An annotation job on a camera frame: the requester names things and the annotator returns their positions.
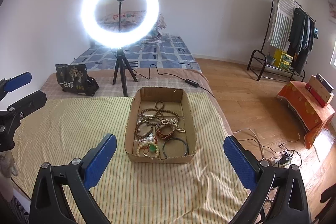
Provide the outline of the red cord jade pendant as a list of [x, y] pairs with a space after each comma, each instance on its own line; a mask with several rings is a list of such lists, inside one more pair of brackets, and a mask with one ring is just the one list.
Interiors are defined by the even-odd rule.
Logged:
[[159, 158], [160, 150], [156, 141], [145, 140], [142, 141], [139, 146], [140, 150], [145, 157], [155, 157]]

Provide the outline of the black bangle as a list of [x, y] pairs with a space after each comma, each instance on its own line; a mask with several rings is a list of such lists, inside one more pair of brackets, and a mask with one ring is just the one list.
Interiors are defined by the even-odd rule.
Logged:
[[184, 157], [189, 153], [189, 146], [181, 138], [170, 138], [163, 143], [162, 152], [165, 158]]

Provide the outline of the gold brown wrist watch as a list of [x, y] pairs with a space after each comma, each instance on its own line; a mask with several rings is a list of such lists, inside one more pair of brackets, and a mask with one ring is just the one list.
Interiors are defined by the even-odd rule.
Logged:
[[169, 139], [175, 133], [175, 127], [172, 124], [161, 125], [155, 130], [155, 134], [159, 139]]

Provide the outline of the black snack bag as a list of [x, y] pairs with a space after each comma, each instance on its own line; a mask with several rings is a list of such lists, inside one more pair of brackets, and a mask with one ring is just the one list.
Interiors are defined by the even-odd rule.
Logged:
[[56, 64], [56, 79], [62, 91], [84, 96], [94, 96], [99, 89], [97, 81], [88, 76], [85, 64]]

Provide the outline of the cardboard tray box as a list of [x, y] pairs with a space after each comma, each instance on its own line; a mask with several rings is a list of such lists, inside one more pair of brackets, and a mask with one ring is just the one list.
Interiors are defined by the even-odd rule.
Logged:
[[[155, 130], [166, 124], [175, 127], [172, 138], [181, 138], [189, 146], [184, 157], [165, 158], [163, 143]], [[140, 150], [142, 141], [156, 141], [160, 150], [159, 158], [145, 157]], [[157, 164], [187, 164], [196, 154], [197, 135], [187, 93], [182, 89], [164, 87], [143, 87], [133, 97], [127, 122], [124, 149], [132, 162]]]

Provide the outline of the black tripod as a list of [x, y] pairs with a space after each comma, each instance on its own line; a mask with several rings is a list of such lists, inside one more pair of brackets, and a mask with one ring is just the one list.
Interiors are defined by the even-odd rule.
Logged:
[[126, 72], [125, 69], [127, 68], [131, 77], [133, 78], [134, 82], [138, 82], [137, 77], [134, 74], [134, 71], [132, 70], [130, 63], [128, 61], [128, 59], [126, 58], [126, 55], [123, 51], [122, 48], [119, 48], [117, 50], [117, 55], [116, 55], [116, 63], [115, 63], [115, 67], [114, 67], [114, 75], [113, 75], [113, 82], [112, 84], [115, 85], [116, 84], [116, 80], [117, 80], [117, 75], [118, 72], [120, 72], [120, 77], [121, 77], [121, 84], [122, 84], [122, 92], [123, 92], [123, 96], [127, 97], [128, 93], [127, 93], [127, 84], [126, 84]]

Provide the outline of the red white box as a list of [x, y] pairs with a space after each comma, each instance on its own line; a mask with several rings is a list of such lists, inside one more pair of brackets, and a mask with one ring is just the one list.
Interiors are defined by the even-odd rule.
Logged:
[[320, 75], [312, 75], [305, 87], [322, 107], [328, 105], [334, 97], [333, 87]]

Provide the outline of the yellow box on rack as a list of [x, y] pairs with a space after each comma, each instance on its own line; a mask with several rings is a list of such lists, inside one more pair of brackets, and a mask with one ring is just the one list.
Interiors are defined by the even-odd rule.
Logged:
[[293, 61], [293, 57], [291, 57], [290, 55], [288, 55], [287, 53], [285, 53], [284, 51], [280, 49], [275, 50], [273, 58], [274, 58], [273, 65], [284, 71], [289, 70], [291, 66], [291, 62]]

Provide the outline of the floral folded quilt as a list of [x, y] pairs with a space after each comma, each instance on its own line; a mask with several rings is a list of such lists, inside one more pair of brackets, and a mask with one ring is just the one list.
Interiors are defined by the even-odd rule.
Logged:
[[[98, 24], [113, 32], [128, 32], [137, 28], [146, 15], [146, 11], [124, 11], [121, 13], [121, 20], [118, 14], [109, 14], [101, 19], [98, 19]], [[162, 14], [159, 14], [157, 22], [154, 24], [150, 32], [144, 36], [143, 40], [158, 40], [162, 36], [163, 29], [166, 28], [166, 22]]]

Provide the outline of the blue patchwork blanket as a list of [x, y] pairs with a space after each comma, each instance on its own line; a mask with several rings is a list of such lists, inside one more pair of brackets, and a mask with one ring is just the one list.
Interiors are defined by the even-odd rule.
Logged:
[[[158, 68], [201, 70], [180, 36], [164, 35], [154, 42], [137, 42], [123, 51], [133, 69], [148, 68], [155, 64]], [[116, 51], [95, 45], [77, 57], [72, 64], [85, 64], [89, 71], [99, 71], [114, 69], [116, 60]]]

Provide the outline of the black clothes rack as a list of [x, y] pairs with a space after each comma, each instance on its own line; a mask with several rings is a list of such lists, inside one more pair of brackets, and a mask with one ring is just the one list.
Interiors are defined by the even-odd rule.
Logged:
[[[304, 66], [318, 38], [316, 21], [296, 0], [272, 0], [261, 48], [252, 51], [247, 71], [261, 79], [289, 81], [306, 78]], [[275, 67], [274, 53], [280, 49], [293, 57], [288, 71]]]

